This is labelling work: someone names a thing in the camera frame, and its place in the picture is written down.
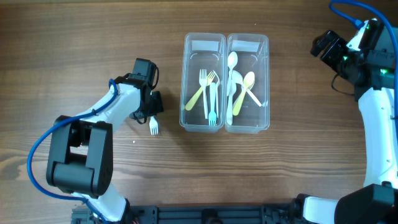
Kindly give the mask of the white plastic fork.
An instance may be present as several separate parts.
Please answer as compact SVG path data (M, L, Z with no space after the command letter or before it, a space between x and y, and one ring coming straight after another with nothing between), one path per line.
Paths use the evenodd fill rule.
M200 70L200 79L199 83L201 85L202 91L203 91L203 110L205 114L205 118L208 118L208 106L207 106L207 97L206 97L206 86L207 86L207 72L206 69L201 69Z
M159 134L159 124L155 116L150 117L149 127L151 135L156 136Z

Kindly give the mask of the light blue plastic fork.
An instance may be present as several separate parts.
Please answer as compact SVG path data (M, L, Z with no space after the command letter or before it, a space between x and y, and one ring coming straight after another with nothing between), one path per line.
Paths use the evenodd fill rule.
M210 126L216 125L217 115L215 112L215 105L216 105L216 83L210 83L210 112L208 115L208 121Z

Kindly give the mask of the yellow plastic fork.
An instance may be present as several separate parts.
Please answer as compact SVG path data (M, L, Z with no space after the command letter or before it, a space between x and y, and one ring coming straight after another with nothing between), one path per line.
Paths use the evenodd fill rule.
M214 77L216 77L216 73L215 73L214 70L212 70L212 71L207 75L207 85L209 85L209 84L213 81ZM200 88L197 90L197 92L190 98L190 100L188 101L188 103L185 105L185 109L186 109L187 111L190 111L190 110L193 108L193 106L195 105L195 103L196 103L197 100L199 99L199 97L200 97L200 95L202 94L202 92L203 92L203 88L200 87Z

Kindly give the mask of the white plastic spoon thick handle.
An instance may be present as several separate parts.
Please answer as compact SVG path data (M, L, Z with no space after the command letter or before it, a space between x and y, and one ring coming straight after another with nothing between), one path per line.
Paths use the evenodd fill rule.
M236 92L236 83L231 80L230 81L230 89L228 93L228 104L226 110L226 122L228 125L232 125L233 123L233 95Z

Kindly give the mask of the white plastic spoon long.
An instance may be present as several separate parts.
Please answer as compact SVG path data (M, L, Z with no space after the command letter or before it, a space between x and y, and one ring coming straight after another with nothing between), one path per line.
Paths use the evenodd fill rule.
M242 76L239 72L233 70L233 72L232 72L232 79L233 79L233 81L234 81L235 83L240 84L240 85L242 86L241 88L244 87L243 76ZM251 90L247 91L247 93L249 94L249 96L254 100L254 102L255 102L258 106L260 106L260 107L262 106L262 104L260 103L260 101L257 99L257 97L254 95L254 93L253 93Z

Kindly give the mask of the yellow plastic spoon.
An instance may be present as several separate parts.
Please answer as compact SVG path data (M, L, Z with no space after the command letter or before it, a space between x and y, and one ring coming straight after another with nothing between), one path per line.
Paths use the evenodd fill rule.
M244 87L241 93L238 96L238 99L236 100L236 104L233 106L233 115L237 116L241 110L242 104L243 104L243 99L245 97L245 94L247 92L248 87L255 82L255 74L254 72L248 72L245 77L243 77L243 83Z

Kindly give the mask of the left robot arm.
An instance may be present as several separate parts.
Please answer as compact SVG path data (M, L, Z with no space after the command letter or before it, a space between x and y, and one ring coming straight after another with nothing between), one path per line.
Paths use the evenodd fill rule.
M80 200L101 223L136 223L128 199L111 184L113 133L127 117L144 124L159 113L155 75L128 73L109 81L97 103L76 116L60 116L51 137L46 180L63 192L62 199Z

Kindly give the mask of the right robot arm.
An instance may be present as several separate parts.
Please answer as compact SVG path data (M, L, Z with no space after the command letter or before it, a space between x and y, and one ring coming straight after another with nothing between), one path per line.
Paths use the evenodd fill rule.
M385 28L362 29L349 41L329 30L311 53L354 87L363 119L363 188L338 200L299 195L295 217L309 223L397 223L396 49Z

